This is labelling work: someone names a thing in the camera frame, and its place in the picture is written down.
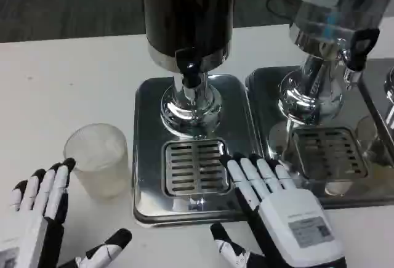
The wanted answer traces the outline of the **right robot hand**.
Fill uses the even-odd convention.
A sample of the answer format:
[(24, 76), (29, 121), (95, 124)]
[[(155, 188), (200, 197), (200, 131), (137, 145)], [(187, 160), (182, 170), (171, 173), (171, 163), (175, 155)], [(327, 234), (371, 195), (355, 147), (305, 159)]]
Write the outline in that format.
[(260, 254), (234, 242), (219, 222), (210, 226), (218, 252), (232, 267), (346, 267), (344, 249), (319, 199), (296, 186), (281, 161), (222, 155), (239, 206)]

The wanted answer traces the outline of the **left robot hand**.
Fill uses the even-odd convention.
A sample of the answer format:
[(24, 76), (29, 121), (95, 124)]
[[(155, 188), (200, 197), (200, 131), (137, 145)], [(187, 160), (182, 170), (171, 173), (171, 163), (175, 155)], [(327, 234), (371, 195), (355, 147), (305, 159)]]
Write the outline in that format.
[(1, 211), (1, 267), (59, 267), (75, 166), (67, 158), (36, 170), (13, 188)]

